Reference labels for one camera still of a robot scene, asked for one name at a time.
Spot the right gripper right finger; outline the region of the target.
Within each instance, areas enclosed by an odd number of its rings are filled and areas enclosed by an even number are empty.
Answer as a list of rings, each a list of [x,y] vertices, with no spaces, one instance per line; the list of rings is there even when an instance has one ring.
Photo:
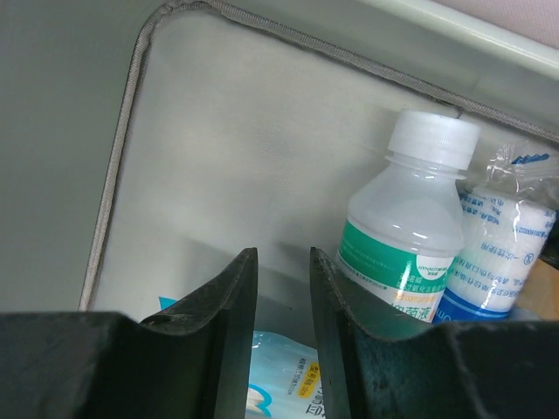
[[[310,251],[310,292],[329,418],[555,418],[554,321],[424,323]]]

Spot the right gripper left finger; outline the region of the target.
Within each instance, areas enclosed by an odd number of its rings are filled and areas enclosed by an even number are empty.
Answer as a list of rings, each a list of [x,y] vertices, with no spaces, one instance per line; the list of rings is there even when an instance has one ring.
[[[258,252],[141,322],[116,312],[1,318],[4,418],[241,418]]]

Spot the large blue packet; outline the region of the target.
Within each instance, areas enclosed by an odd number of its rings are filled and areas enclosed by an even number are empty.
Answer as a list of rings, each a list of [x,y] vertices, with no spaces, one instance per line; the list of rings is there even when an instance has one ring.
[[[193,418],[325,418],[317,351],[277,333],[255,331],[255,301],[237,299],[216,316],[215,340],[196,355],[202,382],[186,394]]]

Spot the white blue small bottle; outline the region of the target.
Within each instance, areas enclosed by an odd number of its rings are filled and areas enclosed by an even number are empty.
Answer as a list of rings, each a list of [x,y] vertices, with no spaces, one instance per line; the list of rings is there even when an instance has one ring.
[[[558,151],[508,143],[459,196],[465,244],[433,321],[505,319],[558,218]]]

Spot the white green bottle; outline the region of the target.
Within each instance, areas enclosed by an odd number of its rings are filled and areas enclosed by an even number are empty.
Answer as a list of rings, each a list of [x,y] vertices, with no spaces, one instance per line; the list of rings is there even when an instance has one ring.
[[[420,321],[432,322],[448,270],[464,247],[457,181],[480,127],[403,110],[388,145],[388,166],[349,200],[336,254],[364,290]]]

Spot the pink medicine kit case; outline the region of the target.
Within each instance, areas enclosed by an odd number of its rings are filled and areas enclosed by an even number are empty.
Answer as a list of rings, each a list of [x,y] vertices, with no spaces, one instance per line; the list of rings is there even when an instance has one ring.
[[[4,1],[1,308],[143,319],[245,247],[256,326],[311,343],[311,247],[386,165],[404,108],[558,140],[549,44],[469,1]]]

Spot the brown medicine bottle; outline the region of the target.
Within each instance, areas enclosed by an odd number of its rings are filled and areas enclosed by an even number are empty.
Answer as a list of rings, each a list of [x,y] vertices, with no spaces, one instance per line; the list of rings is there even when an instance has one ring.
[[[541,319],[558,320],[558,270],[538,259],[521,290],[517,305]]]

